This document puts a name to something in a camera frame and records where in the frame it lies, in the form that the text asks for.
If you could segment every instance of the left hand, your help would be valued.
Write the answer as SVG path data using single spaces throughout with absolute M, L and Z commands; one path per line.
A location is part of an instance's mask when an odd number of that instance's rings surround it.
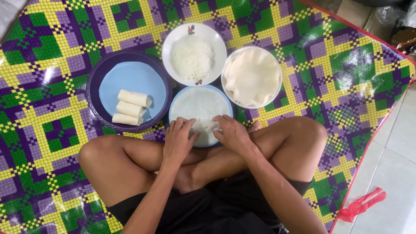
M 174 161 L 182 164 L 182 161 L 191 151 L 193 144 L 199 136 L 195 132 L 189 139 L 189 130 L 196 119 L 184 119 L 178 117 L 172 120 L 171 126 L 166 129 L 165 146 L 163 147 L 163 160 Z

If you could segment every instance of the foot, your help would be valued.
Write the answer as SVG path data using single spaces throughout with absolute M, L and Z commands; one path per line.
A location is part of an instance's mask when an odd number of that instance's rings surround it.
M 195 164 L 190 164 L 179 168 L 178 173 L 176 174 L 175 182 L 173 182 L 173 187 L 178 189 L 181 194 L 192 192 L 204 186 L 198 185 L 192 176 L 195 167 Z
M 259 130 L 260 128 L 261 128 L 260 121 L 256 120 L 254 121 L 254 123 L 250 125 L 250 127 L 247 128 L 247 133 L 250 134 L 252 132 Z

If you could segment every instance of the black shorts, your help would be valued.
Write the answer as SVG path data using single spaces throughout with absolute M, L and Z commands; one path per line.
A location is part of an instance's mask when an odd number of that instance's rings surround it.
M 312 183 L 287 180 L 302 196 Z M 145 195 L 146 193 L 142 193 L 127 198 L 107 210 L 124 226 Z M 172 189 L 156 233 L 191 233 L 216 220 L 237 218 L 246 213 L 255 214 L 275 233 L 279 233 L 282 228 L 281 222 L 248 170 L 187 194 L 180 194 Z

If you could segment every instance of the rolled spring roll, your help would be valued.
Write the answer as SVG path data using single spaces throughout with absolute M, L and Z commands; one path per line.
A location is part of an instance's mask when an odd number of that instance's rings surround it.
M 120 90 L 117 98 L 120 101 L 132 103 L 141 107 L 149 107 L 152 104 L 152 100 L 149 99 L 147 94 L 142 94 L 138 92 L 131 92 L 127 90 Z
M 146 110 L 143 107 L 125 101 L 119 101 L 119 103 L 116 106 L 116 109 L 120 113 L 131 115 L 136 118 L 142 117 L 143 114 L 146 112 Z
M 135 126 L 139 126 L 140 124 L 143 123 L 142 118 L 136 118 L 130 115 L 120 114 L 120 113 L 115 113 L 113 115 L 112 121 L 113 123 L 129 124 L 129 125 L 135 125 Z

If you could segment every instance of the white tile floor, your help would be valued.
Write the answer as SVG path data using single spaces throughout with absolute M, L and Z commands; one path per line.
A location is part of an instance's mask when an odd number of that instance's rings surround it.
M 332 234 L 416 234 L 416 90 L 410 89 L 382 125 L 362 160 L 345 206 L 376 187 L 387 198 Z

